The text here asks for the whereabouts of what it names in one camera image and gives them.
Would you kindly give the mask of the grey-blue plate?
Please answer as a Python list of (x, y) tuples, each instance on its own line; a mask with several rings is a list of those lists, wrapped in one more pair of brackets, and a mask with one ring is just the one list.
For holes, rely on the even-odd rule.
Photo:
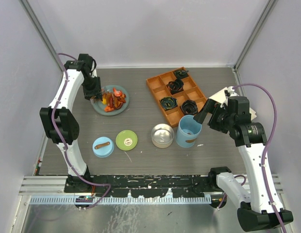
[(95, 100), (92, 103), (97, 113), (103, 116), (115, 116), (122, 113), (129, 105), (129, 93), (124, 87), (106, 85), (102, 91), (102, 100)]

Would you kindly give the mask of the blue cylindrical lunch container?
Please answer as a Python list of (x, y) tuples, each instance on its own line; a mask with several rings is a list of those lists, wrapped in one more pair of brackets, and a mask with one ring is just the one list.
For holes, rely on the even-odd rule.
[(183, 148), (192, 147), (201, 133), (201, 130), (202, 125), (194, 120), (193, 115), (182, 117), (179, 121), (176, 133), (177, 144)]

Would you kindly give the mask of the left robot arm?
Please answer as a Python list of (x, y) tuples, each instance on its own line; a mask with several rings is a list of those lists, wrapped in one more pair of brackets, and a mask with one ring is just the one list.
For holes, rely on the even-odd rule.
[(89, 192), (94, 186), (78, 145), (80, 127), (72, 107), (80, 88), (87, 100), (102, 98), (100, 78), (96, 74), (96, 61), (86, 54), (67, 61), (54, 99), (39, 112), (47, 138), (59, 148), (67, 165), (65, 192)]

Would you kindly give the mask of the pile of food pieces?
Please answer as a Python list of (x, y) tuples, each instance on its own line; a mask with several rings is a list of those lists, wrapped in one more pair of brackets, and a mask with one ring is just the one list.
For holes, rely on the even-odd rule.
[(125, 92), (116, 87), (113, 87), (110, 90), (103, 90), (101, 104), (103, 104), (104, 112), (111, 113), (116, 110), (121, 110), (127, 103), (126, 98)]

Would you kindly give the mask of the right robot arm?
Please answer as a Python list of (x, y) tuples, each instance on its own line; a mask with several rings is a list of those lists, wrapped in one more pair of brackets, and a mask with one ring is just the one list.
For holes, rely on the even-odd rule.
[(194, 120), (203, 123), (211, 114), (208, 126), (228, 133), (235, 142), (245, 164), (250, 191), (236, 181), (227, 167), (212, 168), (208, 185), (213, 191), (223, 190), (237, 208), (237, 218), (246, 232), (284, 227), (293, 221), (276, 192), (268, 157), (267, 137), (261, 123), (252, 122), (250, 102), (246, 97), (233, 96), (221, 104), (208, 99)]

